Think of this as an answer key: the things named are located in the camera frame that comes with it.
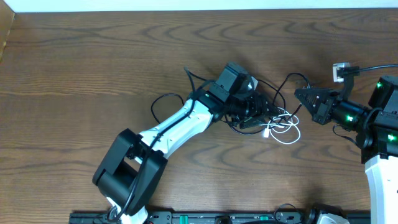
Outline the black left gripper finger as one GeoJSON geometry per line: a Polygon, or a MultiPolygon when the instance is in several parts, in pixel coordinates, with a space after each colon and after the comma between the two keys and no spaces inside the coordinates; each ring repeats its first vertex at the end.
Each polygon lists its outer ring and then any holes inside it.
{"type": "Polygon", "coordinates": [[[239,124],[240,129],[254,128],[263,126],[266,124],[266,117],[264,116],[252,116],[245,117],[239,124]]]}
{"type": "Polygon", "coordinates": [[[266,116],[278,116],[280,115],[280,110],[277,106],[274,106],[272,103],[266,101],[264,108],[264,114],[266,116]]]}

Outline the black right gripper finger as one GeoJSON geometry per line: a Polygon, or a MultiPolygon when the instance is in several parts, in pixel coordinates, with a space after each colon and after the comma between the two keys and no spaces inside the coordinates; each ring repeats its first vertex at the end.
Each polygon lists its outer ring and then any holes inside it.
{"type": "Polygon", "coordinates": [[[300,102],[304,105],[304,107],[306,107],[311,115],[315,115],[320,106],[320,99],[316,96],[304,96],[302,99],[300,99],[300,102]]]}
{"type": "Polygon", "coordinates": [[[299,100],[304,100],[307,97],[316,98],[316,96],[327,99],[333,98],[332,93],[332,89],[329,88],[299,88],[295,90],[294,95],[299,100]]]}

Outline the black USB cable blue plug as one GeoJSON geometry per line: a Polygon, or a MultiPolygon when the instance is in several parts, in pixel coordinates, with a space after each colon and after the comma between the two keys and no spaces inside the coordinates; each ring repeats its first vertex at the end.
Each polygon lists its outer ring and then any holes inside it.
{"type": "MultiPolygon", "coordinates": [[[[281,92],[277,91],[278,86],[275,86],[271,82],[265,80],[259,80],[259,84],[262,86],[263,91],[272,91],[270,96],[271,102],[285,110],[287,109],[286,98],[281,92]]],[[[150,112],[154,121],[156,123],[161,123],[167,119],[167,115],[170,116],[172,114],[173,109],[178,110],[177,107],[183,106],[185,102],[186,99],[177,93],[166,93],[159,96],[152,102],[150,106],[150,112]]]]}

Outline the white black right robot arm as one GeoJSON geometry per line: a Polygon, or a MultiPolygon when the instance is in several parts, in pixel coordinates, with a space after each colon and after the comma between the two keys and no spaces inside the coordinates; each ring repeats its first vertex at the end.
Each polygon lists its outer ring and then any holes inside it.
{"type": "Polygon", "coordinates": [[[361,150],[361,162],[371,196],[372,223],[397,223],[397,77],[381,76],[368,106],[350,101],[354,76],[342,79],[343,89],[297,89],[295,97],[309,111],[314,122],[334,122],[356,132],[354,144],[361,150]]]}

